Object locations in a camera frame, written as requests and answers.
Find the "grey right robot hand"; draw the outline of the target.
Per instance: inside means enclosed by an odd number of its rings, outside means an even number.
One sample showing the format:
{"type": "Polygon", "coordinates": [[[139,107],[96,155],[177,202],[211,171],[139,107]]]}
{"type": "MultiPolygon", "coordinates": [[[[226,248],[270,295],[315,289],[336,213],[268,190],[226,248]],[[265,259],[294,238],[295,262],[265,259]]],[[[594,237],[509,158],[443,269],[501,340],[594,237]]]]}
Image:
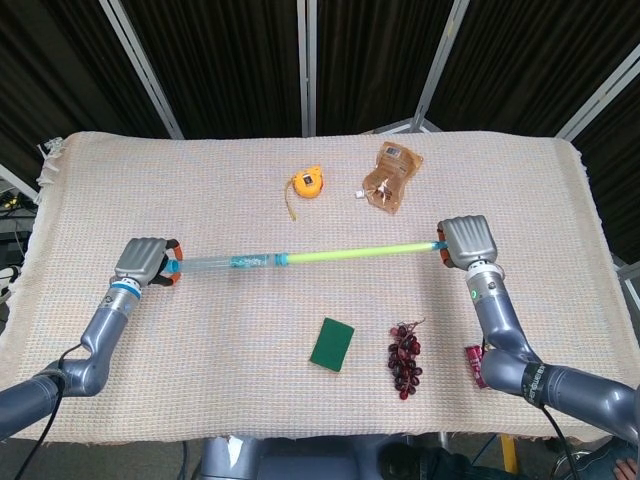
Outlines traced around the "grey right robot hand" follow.
{"type": "Polygon", "coordinates": [[[484,215],[458,216],[437,225],[443,264],[467,271],[478,262],[495,263],[498,250],[484,215]]]}

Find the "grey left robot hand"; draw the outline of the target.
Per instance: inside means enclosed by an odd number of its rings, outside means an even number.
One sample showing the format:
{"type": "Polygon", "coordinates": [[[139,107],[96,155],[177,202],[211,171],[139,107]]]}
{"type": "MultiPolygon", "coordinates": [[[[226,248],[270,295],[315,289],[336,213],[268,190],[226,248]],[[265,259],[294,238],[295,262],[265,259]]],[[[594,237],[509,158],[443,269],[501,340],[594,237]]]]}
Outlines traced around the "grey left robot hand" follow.
{"type": "Polygon", "coordinates": [[[181,245],[177,240],[133,238],[127,243],[116,263],[114,279],[133,281],[140,288],[149,285],[171,287],[181,278],[177,268],[165,270],[173,260],[183,260],[181,245]]]}

